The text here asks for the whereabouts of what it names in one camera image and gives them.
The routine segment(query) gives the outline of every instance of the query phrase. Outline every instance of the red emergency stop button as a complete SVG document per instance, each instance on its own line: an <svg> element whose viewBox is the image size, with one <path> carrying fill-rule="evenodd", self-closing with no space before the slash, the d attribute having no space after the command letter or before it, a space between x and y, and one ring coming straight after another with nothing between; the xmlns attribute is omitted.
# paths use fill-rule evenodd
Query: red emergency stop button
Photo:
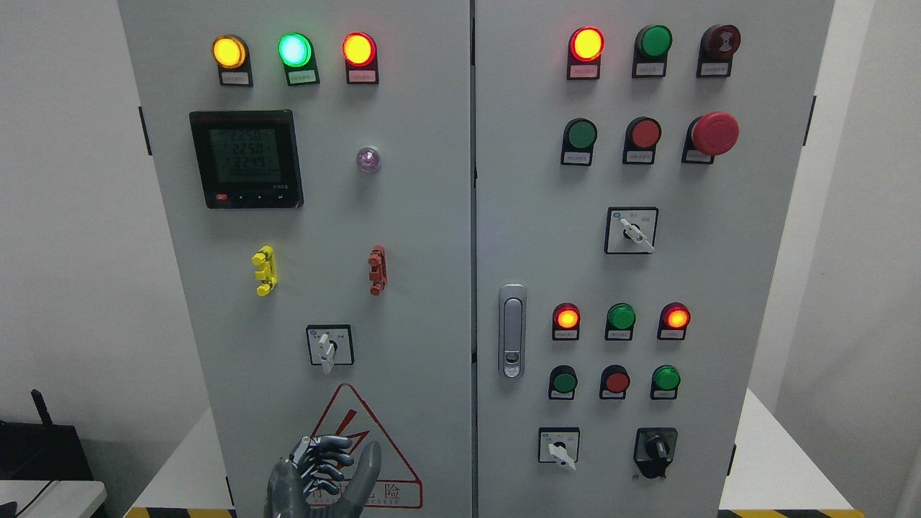
<svg viewBox="0 0 921 518"><path fill-rule="evenodd" d="M701 153L722 155L739 140L739 121L726 112L710 112L694 123L691 140Z"/></svg>

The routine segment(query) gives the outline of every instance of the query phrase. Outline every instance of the lcd display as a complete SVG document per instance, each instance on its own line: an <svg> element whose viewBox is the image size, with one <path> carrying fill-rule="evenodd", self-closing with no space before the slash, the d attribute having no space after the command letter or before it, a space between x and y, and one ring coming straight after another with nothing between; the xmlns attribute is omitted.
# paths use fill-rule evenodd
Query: lcd display
<svg viewBox="0 0 921 518"><path fill-rule="evenodd" d="M274 129L210 129L219 182L282 181Z"/></svg>

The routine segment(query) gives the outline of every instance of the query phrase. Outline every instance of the red warning triangle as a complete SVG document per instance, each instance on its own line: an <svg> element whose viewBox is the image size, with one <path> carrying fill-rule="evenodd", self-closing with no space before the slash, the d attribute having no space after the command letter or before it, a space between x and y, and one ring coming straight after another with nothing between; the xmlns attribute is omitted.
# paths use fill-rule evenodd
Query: red warning triangle
<svg viewBox="0 0 921 518"><path fill-rule="evenodd" d="M406 461L400 448L389 433L380 424L378 417L371 411L365 400L358 395L355 387L342 383L336 387L329 404L323 410L320 421L311 432L317 435L342 435L352 440L352 450L348 452L356 462L365 444L377 441L380 444L380 475L374 485L367 507L387 507L398 509L422 508L422 480ZM340 489L345 489L356 467L340 466L345 481L340 482ZM329 505L338 496L331 496L322 491L310 494L310 505Z"/></svg>

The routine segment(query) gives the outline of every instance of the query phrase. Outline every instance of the lightning bolt symbol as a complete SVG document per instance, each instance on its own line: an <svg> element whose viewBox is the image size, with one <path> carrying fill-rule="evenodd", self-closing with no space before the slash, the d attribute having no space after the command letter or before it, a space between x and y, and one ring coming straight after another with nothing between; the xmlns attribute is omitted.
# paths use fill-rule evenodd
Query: lightning bolt symbol
<svg viewBox="0 0 921 518"><path fill-rule="evenodd" d="M352 419L354 419L355 416L356 416L357 414L358 414L358 412L356 412L354 409L351 409L351 408L350 408L349 411L345 413L345 417L343 418L343 422L339 423L339 426L336 428L336 433L335 433L335 434L336 434L336 435L342 435L342 433L343 433L343 431L345 430L345 428L348 427L349 423L352 422ZM371 430L365 430L365 431L359 431L358 433L353 433L353 434L351 434L351 435L346 435L346 436L345 436L346 438L352 440L352 449L348 451L348 454L349 454L350 456L352 456L352 453L353 453L355 450L358 449L358 445L360 445L360 444L362 443L362 441L365 440L365 438L367 437L367 435L368 435L370 432L371 432ZM342 469L342 468L343 468L343 465L341 465L341 464L339 464L339 465L336 466L336 469Z"/></svg>

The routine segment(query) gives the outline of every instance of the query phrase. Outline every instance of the robotic hand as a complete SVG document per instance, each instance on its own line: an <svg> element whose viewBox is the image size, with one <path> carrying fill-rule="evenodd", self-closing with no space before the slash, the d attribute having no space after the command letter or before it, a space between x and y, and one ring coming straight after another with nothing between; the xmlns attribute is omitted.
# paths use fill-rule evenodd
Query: robotic hand
<svg viewBox="0 0 921 518"><path fill-rule="evenodd" d="M288 458L272 468L265 518L358 518L380 474L380 445L376 442L370 442L361 453L355 475L337 502L314 509L307 503L307 496L316 490L339 494L330 480L345 479L336 465L355 462L345 453L351 446L351 439L335 435L301 439Z"/></svg>

